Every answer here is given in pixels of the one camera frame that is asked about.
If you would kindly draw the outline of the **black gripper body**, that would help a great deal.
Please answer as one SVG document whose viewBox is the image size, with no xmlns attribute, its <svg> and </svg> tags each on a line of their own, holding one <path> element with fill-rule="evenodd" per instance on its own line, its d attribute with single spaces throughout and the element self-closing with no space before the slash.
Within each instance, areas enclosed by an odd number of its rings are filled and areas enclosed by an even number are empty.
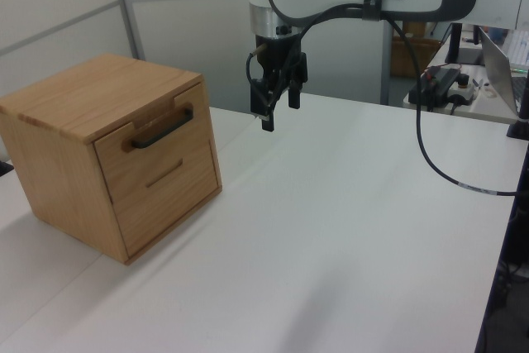
<svg viewBox="0 0 529 353">
<path fill-rule="evenodd" d="M 255 44 L 257 47 L 264 46 L 257 55 L 257 62 L 263 70 L 263 80 L 291 79 L 300 58 L 298 35 L 279 38 L 256 36 Z"/>
</svg>

